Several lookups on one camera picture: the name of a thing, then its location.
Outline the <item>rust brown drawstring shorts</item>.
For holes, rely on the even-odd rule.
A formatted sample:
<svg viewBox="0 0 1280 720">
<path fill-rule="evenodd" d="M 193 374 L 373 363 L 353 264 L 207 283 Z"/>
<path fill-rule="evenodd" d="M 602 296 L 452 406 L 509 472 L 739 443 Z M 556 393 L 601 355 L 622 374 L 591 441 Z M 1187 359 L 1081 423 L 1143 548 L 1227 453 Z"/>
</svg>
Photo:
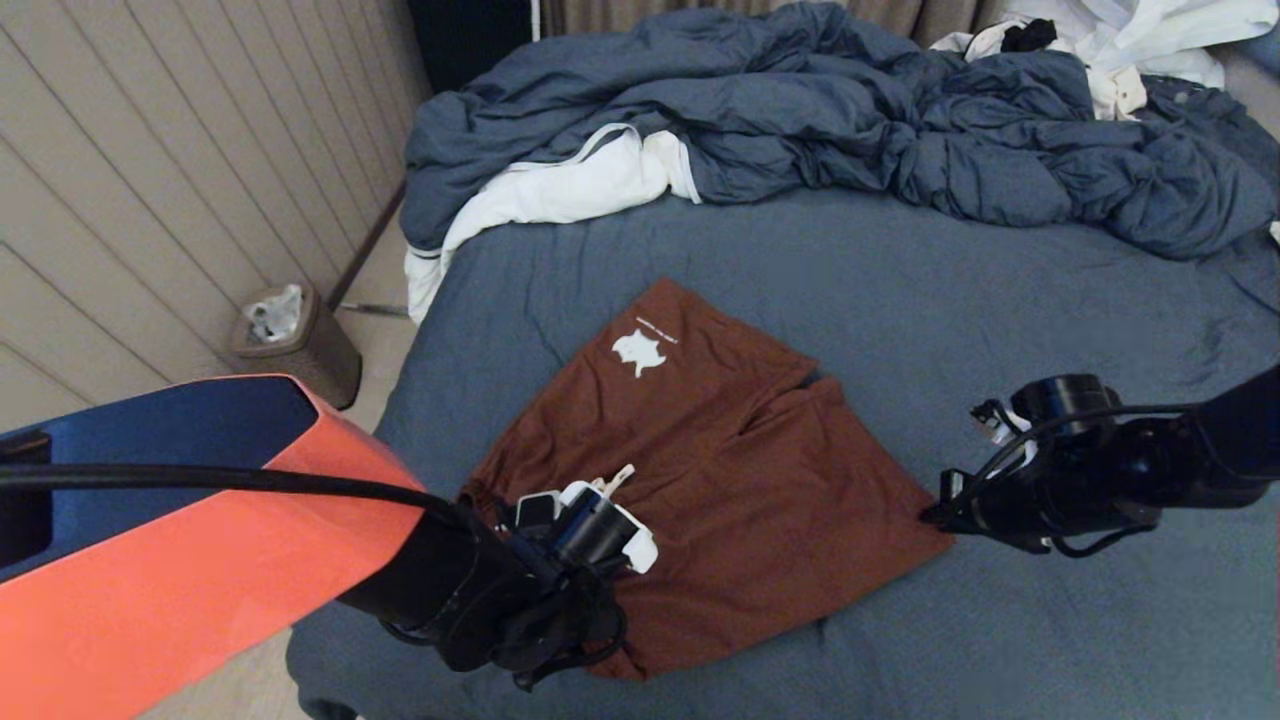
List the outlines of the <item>rust brown drawstring shorts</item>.
<svg viewBox="0 0 1280 720">
<path fill-rule="evenodd" d="M 623 648 L 598 676 L 713 664 L 846 609 L 952 546 L 928 493 L 817 363 L 662 279 L 603 325 L 495 442 L 462 493 L 488 519 L 575 480 L 654 536 L 617 585 Z"/>
</svg>

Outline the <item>bed with blue sheet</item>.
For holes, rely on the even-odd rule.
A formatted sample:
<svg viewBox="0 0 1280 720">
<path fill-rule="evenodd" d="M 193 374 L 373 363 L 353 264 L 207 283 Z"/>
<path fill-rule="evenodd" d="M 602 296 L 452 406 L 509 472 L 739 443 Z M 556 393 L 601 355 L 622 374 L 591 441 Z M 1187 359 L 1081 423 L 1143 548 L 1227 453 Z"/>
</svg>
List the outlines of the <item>bed with blue sheet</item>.
<svg viewBox="0 0 1280 720">
<path fill-rule="evenodd" d="M 960 222 L 884 195 L 742 206 L 662 199 L 465 243 L 378 436 L 435 492 L 604 324 L 668 277 L 814 357 L 927 487 L 991 446 L 970 406 L 1092 373 L 1129 404 L 1211 398 L 1280 360 L 1267 234 L 1175 263 L 1089 225 Z M 1087 560 L 961 538 L 813 626 L 645 683 L 585 673 L 526 694 L 445 669 L 329 605 L 287 650 L 315 720 L 1280 720 L 1280 488 L 1172 510 Z"/>
</svg>

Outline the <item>brown trash bin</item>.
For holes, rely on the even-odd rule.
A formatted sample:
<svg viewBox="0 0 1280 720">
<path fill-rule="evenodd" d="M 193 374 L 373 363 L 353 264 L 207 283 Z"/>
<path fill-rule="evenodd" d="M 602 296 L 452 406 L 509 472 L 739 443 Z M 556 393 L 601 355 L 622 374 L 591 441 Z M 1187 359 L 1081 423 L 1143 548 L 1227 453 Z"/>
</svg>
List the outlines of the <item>brown trash bin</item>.
<svg viewBox="0 0 1280 720">
<path fill-rule="evenodd" d="M 306 388 L 338 410 L 346 410 L 358 396 L 364 360 L 320 293 L 308 283 L 302 319 L 296 336 L 285 342 L 257 345 L 246 336 L 243 306 L 266 295 L 268 287 L 252 295 L 239 310 L 227 337 L 227 351 L 241 373 L 278 373 L 294 377 Z"/>
</svg>

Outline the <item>clear plastic bin liner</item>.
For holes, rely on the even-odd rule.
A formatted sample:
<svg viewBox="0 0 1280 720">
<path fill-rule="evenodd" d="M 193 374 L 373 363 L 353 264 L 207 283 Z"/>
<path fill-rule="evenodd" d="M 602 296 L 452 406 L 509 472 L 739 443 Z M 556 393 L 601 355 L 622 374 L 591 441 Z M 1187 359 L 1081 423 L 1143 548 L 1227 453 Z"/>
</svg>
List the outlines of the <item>clear plastic bin liner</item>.
<svg viewBox="0 0 1280 720">
<path fill-rule="evenodd" d="M 265 296 L 241 310 L 247 323 L 244 336 L 257 345 L 274 345 L 292 340 L 300 327 L 305 304 L 301 284 L 269 290 Z"/>
</svg>

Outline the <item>cream buttoned garment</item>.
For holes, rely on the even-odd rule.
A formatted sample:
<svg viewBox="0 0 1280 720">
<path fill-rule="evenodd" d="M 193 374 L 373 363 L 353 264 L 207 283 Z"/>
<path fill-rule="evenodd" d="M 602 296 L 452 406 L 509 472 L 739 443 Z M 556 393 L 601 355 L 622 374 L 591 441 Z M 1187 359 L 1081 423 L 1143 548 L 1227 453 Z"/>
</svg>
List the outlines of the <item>cream buttoned garment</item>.
<svg viewBox="0 0 1280 720">
<path fill-rule="evenodd" d="M 1012 20 L 1001 20 L 975 33 L 952 32 L 934 41 L 932 51 L 954 53 L 965 61 L 973 63 L 982 58 L 1002 54 L 1000 51 L 1004 31 Z M 1085 69 L 1091 91 L 1094 118 L 1097 120 L 1135 120 L 1137 113 L 1148 102 L 1146 86 L 1140 73 L 1133 65 L 1116 70 L 1097 69 L 1083 60 L 1075 46 L 1060 38 L 1041 51 L 1062 53 L 1074 56 Z"/>
</svg>

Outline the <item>white pillow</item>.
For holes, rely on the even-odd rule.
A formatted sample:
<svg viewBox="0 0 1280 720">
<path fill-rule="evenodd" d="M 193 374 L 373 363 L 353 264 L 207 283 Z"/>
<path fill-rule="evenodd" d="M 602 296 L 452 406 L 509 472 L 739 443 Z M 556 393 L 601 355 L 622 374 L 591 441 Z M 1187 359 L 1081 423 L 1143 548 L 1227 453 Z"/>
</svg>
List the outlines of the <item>white pillow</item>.
<svg viewBox="0 0 1280 720">
<path fill-rule="evenodd" d="M 454 215 L 438 250 L 404 255 L 407 316 L 428 315 L 457 251 L 507 224 L 572 224 L 649 204 L 666 193 L 700 204 L 689 147 L 663 129 L 644 136 L 625 123 L 598 129 L 571 158 L 517 161 L 490 178 Z"/>
</svg>

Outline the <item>rumpled blue duvet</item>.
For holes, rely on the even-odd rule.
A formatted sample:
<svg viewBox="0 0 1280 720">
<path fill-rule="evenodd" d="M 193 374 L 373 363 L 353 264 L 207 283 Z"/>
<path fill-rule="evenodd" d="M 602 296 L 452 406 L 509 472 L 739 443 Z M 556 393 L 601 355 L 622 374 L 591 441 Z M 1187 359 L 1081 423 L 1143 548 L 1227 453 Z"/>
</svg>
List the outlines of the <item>rumpled blue duvet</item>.
<svg viewBox="0 0 1280 720">
<path fill-rule="evenodd" d="M 842 187 L 993 225 L 1097 224 L 1176 260 L 1280 222 L 1270 137 L 1252 161 L 1161 100 L 1142 120 L 1101 120 L 1071 54 L 966 60 L 797 3 L 547 38 L 438 94 L 404 150 L 407 241 L 442 251 L 500 172 L 567 158 L 609 124 L 671 132 L 703 202 Z"/>
</svg>

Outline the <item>black cloth item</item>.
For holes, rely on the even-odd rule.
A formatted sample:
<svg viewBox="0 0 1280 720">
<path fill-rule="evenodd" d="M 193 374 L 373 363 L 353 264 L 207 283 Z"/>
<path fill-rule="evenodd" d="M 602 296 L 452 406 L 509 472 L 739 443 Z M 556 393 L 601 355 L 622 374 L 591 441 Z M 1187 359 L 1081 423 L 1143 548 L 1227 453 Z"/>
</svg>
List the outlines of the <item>black cloth item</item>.
<svg viewBox="0 0 1280 720">
<path fill-rule="evenodd" d="M 1036 53 L 1050 47 L 1057 40 L 1057 27 L 1052 19 L 1012 20 L 1004 31 L 1000 51 Z"/>
</svg>

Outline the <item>white shirt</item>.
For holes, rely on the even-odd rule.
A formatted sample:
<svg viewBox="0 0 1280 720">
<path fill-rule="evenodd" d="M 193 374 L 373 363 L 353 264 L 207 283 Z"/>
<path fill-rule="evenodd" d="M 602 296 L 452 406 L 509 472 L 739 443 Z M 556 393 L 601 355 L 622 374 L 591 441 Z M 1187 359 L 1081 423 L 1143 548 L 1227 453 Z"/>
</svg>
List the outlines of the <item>white shirt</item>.
<svg viewBox="0 0 1280 720">
<path fill-rule="evenodd" d="M 1263 36 L 1280 23 L 1280 0 L 1000 0 L 1001 20 L 1052 20 L 1059 41 L 1089 68 L 1134 67 L 1224 88 L 1208 47 Z"/>
</svg>

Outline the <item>blue pillow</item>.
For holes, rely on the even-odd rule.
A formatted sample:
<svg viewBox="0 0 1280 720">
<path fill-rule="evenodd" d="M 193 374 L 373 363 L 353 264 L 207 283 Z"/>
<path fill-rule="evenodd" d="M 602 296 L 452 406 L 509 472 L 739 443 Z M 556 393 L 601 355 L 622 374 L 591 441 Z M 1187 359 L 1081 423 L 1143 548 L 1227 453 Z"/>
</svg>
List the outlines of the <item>blue pillow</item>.
<svg viewBox="0 0 1280 720">
<path fill-rule="evenodd" d="M 1238 41 L 1231 49 L 1266 76 L 1280 79 L 1280 22 L 1265 35 Z"/>
</svg>

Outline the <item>dark cabinet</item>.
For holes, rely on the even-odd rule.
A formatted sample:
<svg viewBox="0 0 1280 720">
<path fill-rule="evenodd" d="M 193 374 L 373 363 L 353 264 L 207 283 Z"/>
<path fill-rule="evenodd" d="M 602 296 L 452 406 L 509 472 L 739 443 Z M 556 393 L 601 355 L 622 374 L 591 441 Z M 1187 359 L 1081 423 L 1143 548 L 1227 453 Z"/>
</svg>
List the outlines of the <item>dark cabinet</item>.
<svg viewBox="0 0 1280 720">
<path fill-rule="evenodd" d="M 531 0 L 404 0 L 434 94 L 456 91 L 532 38 Z"/>
</svg>

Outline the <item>beige curtain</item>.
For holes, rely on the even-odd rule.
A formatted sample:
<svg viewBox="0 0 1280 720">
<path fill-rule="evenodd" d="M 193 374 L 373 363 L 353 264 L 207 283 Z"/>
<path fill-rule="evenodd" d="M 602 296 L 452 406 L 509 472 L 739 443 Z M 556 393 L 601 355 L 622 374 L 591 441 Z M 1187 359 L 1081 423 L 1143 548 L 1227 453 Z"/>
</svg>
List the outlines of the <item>beige curtain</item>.
<svg viewBox="0 0 1280 720">
<path fill-rule="evenodd" d="M 951 32 L 995 23 L 1012 0 L 538 0 L 541 33 L 623 32 L 649 17 L 689 8 L 760 15 L 795 3 L 835 3 L 856 18 L 928 46 Z"/>
</svg>

